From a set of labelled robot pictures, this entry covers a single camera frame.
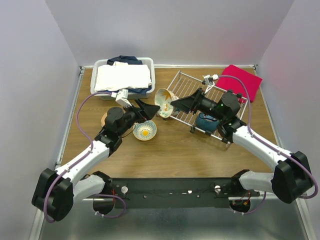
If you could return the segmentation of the yellow dotted bowl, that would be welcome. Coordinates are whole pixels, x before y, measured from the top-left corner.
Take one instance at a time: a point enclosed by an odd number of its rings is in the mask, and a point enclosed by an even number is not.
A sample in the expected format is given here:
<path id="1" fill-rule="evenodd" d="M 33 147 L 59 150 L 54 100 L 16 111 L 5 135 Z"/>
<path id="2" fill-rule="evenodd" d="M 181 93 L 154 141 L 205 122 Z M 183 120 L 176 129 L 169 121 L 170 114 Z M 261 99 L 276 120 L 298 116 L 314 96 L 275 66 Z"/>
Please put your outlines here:
<path id="1" fill-rule="evenodd" d="M 135 123 L 133 126 L 133 135 L 140 141 L 149 141 L 157 134 L 157 126 L 152 120 Z"/>

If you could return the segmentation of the white floral bowl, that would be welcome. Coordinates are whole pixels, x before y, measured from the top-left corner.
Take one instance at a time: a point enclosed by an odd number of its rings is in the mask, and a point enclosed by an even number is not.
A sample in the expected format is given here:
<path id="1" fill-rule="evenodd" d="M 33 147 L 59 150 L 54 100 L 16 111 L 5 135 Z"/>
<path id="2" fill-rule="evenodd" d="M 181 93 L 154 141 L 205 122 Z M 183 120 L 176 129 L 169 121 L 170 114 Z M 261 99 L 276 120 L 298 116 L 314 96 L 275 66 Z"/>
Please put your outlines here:
<path id="1" fill-rule="evenodd" d="M 179 109 L 171 105 L 172 101 L 176 101 L 179 98 L 170 90 L 166 88 L 160 88 L 157 90 L 154 96 L 154 104 L 159 106 L 158 115 L 164 119 L 170 116 L 177 116 Z"/>

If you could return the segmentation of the blue glazed bowl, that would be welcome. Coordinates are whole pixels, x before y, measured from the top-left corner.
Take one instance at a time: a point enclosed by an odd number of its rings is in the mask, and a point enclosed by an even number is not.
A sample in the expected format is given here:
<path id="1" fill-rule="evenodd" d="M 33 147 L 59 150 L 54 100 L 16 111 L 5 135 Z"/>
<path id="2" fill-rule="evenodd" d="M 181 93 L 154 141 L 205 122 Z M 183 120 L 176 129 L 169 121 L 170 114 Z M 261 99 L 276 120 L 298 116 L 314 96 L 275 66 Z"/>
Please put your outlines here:
<path id="1" fill-rule="evenodd" d="M 199 113 L 195 119 L 195 125 L 201 130 L 214 132 L 217 129 L 219 121 L 210 115 Z"/>

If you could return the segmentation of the peach speckled bowl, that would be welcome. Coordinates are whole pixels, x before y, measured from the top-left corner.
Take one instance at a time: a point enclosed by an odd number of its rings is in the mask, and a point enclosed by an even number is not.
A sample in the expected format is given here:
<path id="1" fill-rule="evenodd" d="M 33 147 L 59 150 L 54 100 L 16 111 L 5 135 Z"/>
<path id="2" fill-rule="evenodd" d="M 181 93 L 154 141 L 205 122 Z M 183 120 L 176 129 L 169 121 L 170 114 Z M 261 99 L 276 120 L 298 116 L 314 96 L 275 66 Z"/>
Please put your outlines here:
<path id="1" fill-rule="evenodd" d="M 100 123 L 101 123 L 101 126 L 102 126 L 102 127 L 105 125 L 105 119 L 106 119 L 107 116 L 108 116 L 108 114 L 105 113 L 105 114 L 103 114 L 103 116 L 101 117 Z"/>

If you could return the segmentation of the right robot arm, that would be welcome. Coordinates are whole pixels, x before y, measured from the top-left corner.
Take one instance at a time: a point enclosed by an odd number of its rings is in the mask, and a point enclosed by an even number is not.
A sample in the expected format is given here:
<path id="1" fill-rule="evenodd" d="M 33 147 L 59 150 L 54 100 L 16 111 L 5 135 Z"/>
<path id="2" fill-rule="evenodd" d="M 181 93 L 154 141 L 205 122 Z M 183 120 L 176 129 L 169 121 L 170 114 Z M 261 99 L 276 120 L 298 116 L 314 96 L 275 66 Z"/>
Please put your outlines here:
<path id="1" fill-rule="evenodd" d="M 311 174 L 308 159 L 300 151 L 292 153 L 261 137 L 252 131 L 248 122 L 237 116 L 240 110 L 239 95 L 232 91 L 222 94 L 215 102 L 205 96 L 199 88 L 192 95 L 171 102 L 184 113 L 202 112 L 218 121 L 217 131 L 224 143 L 237 144 L 262 160 L 273 171 L 262 173 L 244 171 L 230 183 L 230 191 L 241 196 L 247 190 L 273 193 L 279 200 L 290 204 L 297 198 L 306 199 L 305 192 L 319 187 Z"/>

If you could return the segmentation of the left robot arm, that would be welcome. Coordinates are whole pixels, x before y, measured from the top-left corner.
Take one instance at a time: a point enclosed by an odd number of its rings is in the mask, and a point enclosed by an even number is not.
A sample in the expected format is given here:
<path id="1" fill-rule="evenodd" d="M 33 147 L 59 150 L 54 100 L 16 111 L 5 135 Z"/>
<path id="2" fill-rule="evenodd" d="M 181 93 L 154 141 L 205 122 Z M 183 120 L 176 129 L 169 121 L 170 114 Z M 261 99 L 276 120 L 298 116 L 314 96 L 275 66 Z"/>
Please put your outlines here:
<path id="1" fill-rule="evenodd" d="M 83 179 L 83 176 L 119 148 L 123 135 L 134 124 L 151 120 L 160 109 L 139 99 L 135 102 L 137 106 L 110 108 L 104 126 L 83 152 L 55 170 L 46 168 L 41 172 L 31 203 L 44 213 L 47 222 L 65 218 L 76 200 L 91 195 L 104 198 L 110 194 L 111 185 L 105 177 L 92 175 Z"/>

